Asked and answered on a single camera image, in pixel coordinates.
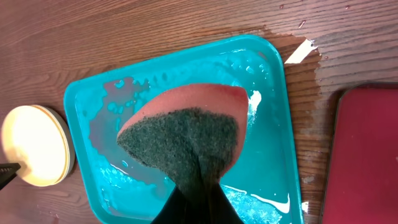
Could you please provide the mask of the yellow-green plate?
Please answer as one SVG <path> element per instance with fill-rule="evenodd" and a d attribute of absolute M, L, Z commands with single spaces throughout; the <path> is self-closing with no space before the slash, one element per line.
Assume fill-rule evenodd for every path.
<path fill-rule="evenodd" d="M 68 174 L 72 171 L 74 163 L 75 163 L 75 149 L 72 141 L 72 137 L 70 134 L 70 130 L 68 128 L 67 123 L 65 120 L 53 109 L 48 108 L 46 106 L 40 106 L 44 111 L 46 111 L 52 119 L 55 121 L 55 123 L 58 126 L 58 129 L 60 130 L 60 133 L 62 134 L 63 140 L 65 142 L 65 152 L 67 153 L 67 161 L 65 164 L 65 171 L 61 178 L 59 178 L 56 181 L 56 184 L 60 183 L 63 179 L 65 179 Z"/>
<path fill-rule="evenodd" d="M 62 134 L 40 105 L 12 109 L 1 126 L 1 144 L 6 159 L 20 164 L 17 175 L 30 185 L 55 185 L 65 171 Z"/>

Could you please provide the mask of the orange sponge with dark scourer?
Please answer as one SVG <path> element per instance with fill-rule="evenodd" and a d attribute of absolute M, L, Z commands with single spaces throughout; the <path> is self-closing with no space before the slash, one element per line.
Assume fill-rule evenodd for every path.
<path fill-rule="evenodd" d="M 197 203 L 236 163 L 247 118 L 244 88 L 185 85 L 144 105 L 124 123 L 116 142 L 137 162 L 167 174 Z"/>

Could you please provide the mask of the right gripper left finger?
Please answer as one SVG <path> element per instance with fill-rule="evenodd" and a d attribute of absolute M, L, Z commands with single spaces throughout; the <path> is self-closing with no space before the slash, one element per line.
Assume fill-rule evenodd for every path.
<path fill-rule="evenodd" d="M 151 224 L 205 224 L 211 223 L 211 215 L 206 195 L 199 196 L 198 201 L 189 201 L 175 187 L 162 210 Z"/>

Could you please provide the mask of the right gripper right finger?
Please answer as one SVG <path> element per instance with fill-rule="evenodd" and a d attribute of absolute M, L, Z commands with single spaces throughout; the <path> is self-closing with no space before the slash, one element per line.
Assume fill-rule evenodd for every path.
<path fill-rule="evenodd" d="M 244 224 L 224 194 L 220 184 L 214 184 L 211 187 L 208 204 L 212 224 Z"/>

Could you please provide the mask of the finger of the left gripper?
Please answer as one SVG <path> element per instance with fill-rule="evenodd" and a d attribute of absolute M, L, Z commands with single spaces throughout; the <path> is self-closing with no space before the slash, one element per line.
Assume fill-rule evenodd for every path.
<path fill-rule="evenodd" d="M 17 176 L 17 171 L 20 168 L 18 163 L 0 164 L 0 190 Z"/>

